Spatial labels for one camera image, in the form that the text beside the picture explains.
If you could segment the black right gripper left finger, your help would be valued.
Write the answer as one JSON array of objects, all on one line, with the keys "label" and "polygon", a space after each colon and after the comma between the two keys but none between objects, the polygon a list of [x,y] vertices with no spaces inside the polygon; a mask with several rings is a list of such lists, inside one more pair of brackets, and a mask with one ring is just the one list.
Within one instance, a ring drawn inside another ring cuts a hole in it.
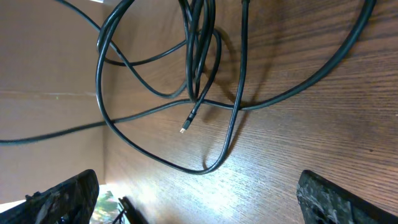
[{"label": "black right gripper left finger", "polygon": [[89,223],[99,195],[92,169],[49,188],[26,195],[25,202],[1,213],[1,223]]}]

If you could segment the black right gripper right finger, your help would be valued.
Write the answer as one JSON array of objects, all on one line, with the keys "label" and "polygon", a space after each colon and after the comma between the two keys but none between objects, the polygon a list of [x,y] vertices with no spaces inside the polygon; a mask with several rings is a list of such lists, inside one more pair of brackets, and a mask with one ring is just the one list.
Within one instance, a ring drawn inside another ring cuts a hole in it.
[{"label": "black right gripper right finger", "polygon": [[397,216],[311,170],[301,173],[296,195],[305,224],[397,223]]}]

